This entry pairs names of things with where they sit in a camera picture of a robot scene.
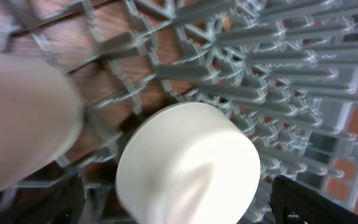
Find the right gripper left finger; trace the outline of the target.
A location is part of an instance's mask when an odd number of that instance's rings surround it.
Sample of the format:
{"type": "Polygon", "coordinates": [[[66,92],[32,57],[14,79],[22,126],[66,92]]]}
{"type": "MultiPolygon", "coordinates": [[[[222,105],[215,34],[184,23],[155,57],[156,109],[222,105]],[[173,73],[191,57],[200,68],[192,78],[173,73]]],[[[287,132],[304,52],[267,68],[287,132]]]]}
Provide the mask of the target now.
{"type": "Polygon", "coordinates": [[[85,188],[81,177],[74,175],[17,209],[13,224],[78,223],[85,206],[85,188]]]}

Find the white cup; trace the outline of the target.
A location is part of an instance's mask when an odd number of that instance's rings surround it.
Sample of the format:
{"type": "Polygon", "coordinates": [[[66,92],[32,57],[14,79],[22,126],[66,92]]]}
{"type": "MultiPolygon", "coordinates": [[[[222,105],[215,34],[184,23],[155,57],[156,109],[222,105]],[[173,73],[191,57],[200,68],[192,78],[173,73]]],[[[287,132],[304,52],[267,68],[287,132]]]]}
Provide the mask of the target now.
{"type": "Polygon", "coordinates": [[[260,170],[251,140],[219,109],[179,103],[130,137],[116,193],[137,223],[237,223],[253,201],[260,170]]]}

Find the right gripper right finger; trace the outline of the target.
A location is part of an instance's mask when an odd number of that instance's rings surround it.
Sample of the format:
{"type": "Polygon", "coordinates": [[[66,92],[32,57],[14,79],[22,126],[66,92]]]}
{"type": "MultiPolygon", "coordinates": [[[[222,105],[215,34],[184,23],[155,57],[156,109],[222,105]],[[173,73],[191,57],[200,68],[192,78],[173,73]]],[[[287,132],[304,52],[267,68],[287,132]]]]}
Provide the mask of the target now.
{"type": "Polygon", "coordinates": [[[358,215],[314,190],[278,175],[269,202],[278,224],[358,224],[358,215]]]}

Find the white bowl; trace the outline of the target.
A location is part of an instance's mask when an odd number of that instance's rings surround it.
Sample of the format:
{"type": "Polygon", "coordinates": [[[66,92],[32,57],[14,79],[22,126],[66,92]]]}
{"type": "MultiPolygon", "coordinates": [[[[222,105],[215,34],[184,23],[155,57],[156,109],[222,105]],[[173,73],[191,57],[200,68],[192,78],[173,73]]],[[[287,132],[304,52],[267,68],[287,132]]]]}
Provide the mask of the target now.
{"type": "Polygon", "coordinates": [[[0,54],[0,191],[66,153],[83,115],[62,72],[39,57],[0,54]]]}

